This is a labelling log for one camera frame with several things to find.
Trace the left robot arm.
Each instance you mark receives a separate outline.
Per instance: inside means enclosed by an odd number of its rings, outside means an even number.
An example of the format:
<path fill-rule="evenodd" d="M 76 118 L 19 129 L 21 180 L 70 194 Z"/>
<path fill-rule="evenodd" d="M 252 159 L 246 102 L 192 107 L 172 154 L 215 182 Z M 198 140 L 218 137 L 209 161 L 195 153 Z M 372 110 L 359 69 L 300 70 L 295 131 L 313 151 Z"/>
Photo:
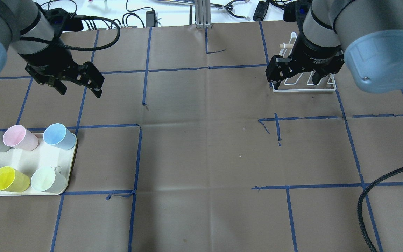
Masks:
<path fill-rule="evenodd" d="M 81 31 L 84 18 L 61 8 L 42 10 L 32 0 L 0 0 L 0 74 L 11 47 L 27 62 L 25 70 L 38 84 L 64 95 L 63 81 L 70 81 L 99 98 L 105 78 L 93 63 L 74 62 L 72 48 L 60 38 L 64 31 Z"/>

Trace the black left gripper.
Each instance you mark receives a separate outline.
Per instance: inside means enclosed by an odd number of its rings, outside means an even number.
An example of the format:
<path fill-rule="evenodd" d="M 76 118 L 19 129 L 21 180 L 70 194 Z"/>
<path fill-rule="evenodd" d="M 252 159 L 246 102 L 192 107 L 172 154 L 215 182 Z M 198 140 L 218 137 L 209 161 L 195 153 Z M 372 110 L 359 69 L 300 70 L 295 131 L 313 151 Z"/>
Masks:
<path fill-rule="evenodd" d="M 77 64 L 67 49 L 43 49 L 26 54 L 26 62 L 26 71 L 38 84 L 46 84 L 61 95 L 67 91 L 64 81 L 90 89 L 97 98 L 102 95 L 104 76 L 92 62 Z"/>

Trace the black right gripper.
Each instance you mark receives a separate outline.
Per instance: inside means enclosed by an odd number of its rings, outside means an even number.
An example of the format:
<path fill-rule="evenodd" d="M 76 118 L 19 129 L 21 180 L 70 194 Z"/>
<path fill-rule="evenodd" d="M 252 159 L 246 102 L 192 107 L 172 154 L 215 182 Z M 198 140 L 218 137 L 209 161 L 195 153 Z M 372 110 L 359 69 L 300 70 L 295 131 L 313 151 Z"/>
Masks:
<path fill-rule="evenodd" d="M 337 74 L 344 65 L 344 53 L 341 46 L 320 47 L 298 38 L 292 53 L 284 58 L 272 56 L 265 74 L 270 88 L 278 88 L 278 83 L 300 73 L 312 72 L 312 84 L 319 85 L 323 77 Z"/>

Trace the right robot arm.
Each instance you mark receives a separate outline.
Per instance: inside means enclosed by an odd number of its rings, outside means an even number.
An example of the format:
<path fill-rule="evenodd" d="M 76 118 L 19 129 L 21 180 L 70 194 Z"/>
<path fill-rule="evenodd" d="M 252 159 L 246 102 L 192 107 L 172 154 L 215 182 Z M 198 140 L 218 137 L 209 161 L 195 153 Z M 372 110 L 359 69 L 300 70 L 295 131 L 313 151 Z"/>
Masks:
<path fill-rule="evenodd" d="M 362 91 L 403 88 L 403 0 L 293 0 L 284 21 L 299 28 L 291 54 L 275 55 L 267 81 L 278 86 L 313 72 L 317 85 L 345 64 Z"/>

